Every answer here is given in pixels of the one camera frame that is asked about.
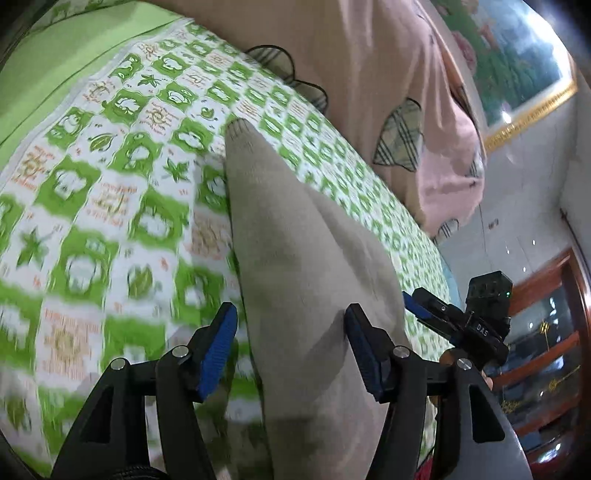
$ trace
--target hand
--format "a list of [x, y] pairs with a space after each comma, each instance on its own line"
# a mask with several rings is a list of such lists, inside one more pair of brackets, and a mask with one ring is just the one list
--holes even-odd
[[[451, 350], [446, 350], [445, 352], [443, 352], [442, 356], [439, 357], [439, 363], [443, 365], [452, 365], [453, 361], [454, 357], [452, 355]], [[488, 388], [492, 390], [492, 378], [487, 377], [484, 371], [480, 372], [480, 374], [482, 375], [482, 378], [484, 378], [484, 381], [486, 382], [486, 385], [488, 385]]]

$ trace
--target wooden frame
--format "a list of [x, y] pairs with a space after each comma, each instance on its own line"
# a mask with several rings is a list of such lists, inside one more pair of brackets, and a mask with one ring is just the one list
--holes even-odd
[[531, 433], [536, 430], [539, 430], [544, 425], [548, 425], [551, 421], [554, 421], [557, 418], [564, 415], [565, 413], [567, 413], [571, 408], [575, 408], [577, 405], [579, 405], [580, 401], [581, 401], [581, 394], [578, 393], [578, 394], [572, 396], [571, 398], [569, 398], [568, 400], [566, 400], [565, 402], [562, 402], [554, 410], [550, 410], [550, 411], [544, 413], [543, 415], [540, 415], [535, 420], [527, 423], [526, 425], [523, 425], [522, 427], [515, 429], [515, 433], [518, 436], [522, 436], [527, 433]]
[[[536, 450], [532, 450], [525, 454], [528, 463], [530, 464], [531, 473], [536, 480], [554, 480], [556, 478], [556, 472], [563, 464], [566, 457], [568, 457], [572, 444], [575, 440], [573, 432], [568, 432], [557, 439], [555, 439], [549, 445], [540, 447]], [[564, 448], [561, 448], [556, 452], [556, 445], [560, 443]], [[554, 456], [551, 460], [539, 462], [539, 458], [544, 453], [554, 450]]]
[[578, 438], [591, 423], [591, 292], [572, 248], [553, 258], [542, 269], [514, 287], [509, 315], [514, 316], [561, 286], [566, 292], [575, 333], [529, 363], [495, 377], [493, 385], [495, 390], [500, 390], [504, 386], [515, 384], [579, 345], [582, 356], [580, 391], [553, 410], [516, 429], [520, 436], [542, 428], [576, 406], [579, 406], [579, 421], [572, 432], [574, 438]]
[[568, 350], [573, 348], [580, 343], [580, 336], [578, 332], [574, 332], [566, 340], [557, 343], [546, 353], [534, 358], [531, 362], [527, 362], [525, 365], [515, 368], [506, 374], [498, 375], [494, 378], [493, 388], [494, 390], [500, 390], [502, 387], [512, 385], [518, 381], [529, 377], [543, 368], [550, 365], [558, 357], [564, 355]]

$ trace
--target green and white patterned bedsheet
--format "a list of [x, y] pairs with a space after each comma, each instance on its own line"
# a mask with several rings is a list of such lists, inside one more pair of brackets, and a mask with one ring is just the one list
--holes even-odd
[[[179, 20], [75, 89], [0, 177], [0, 426], [38, 471], [49, 472], [112, 359], [159, 358], [229, 300], [241, 313], [235, 348], [196, 411], [217, 471], [269, 477], [223, 173], [234, 117], [375, 232], [404, 290], [448, 299], [433, 244], [331, 124], [248, 56]], [[406, 321], [415, 351], [436, 360], [447, 344]], [[429, 422], [423, 457], [433, 443]]]

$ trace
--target plaid patch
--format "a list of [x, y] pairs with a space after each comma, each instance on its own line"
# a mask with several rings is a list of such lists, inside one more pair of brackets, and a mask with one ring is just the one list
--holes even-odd
[[417, 171], [423, 149], [422, 127], [421, 106], [407, 98], [386, 119], [374, 155], [374, 163]]
[[296, 79], [296, 67], [289, 52], [274, 45], [262, 45], [248, 50], [247, 53], [308, 100], [320, 113], [326, 112], [329, 104], [326, 91], [313, 83]]
[[482, 149], [480, 148], [480, 143], [478, 143], [476, 146], [476, 151], [474, 152], [474, 160], [472, 160], [470, 170], [468, 171], [468, 175], [466, 175], [466, 177], [481, 179], [483, 176], [484, 162], [482, 161]]
[[437, 236], [433, 239], [434, 243], [439, 245], [446, 238], [450, 238], [454, 233], [456, 233], [459, 228], [460, 222], [456, 218], [452, 218], [447, 222], [443, 222], [437, 231]]

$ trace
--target wall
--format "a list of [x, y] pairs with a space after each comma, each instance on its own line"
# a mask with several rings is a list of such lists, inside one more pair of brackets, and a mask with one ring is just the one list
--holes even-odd
[[489, 156], [482, 215], [477, 209], [440, 245], [462, 300], [470, 278], [502, 270], [517, 284], [570, 246], [558, 201], [575, 151], [577, 101], [571, 98]]
[[591, 89], [581, 75], [577, 81], [576, 153], [569, 161], [560, 206], [567, 212], [587, 264], [591, 264]]

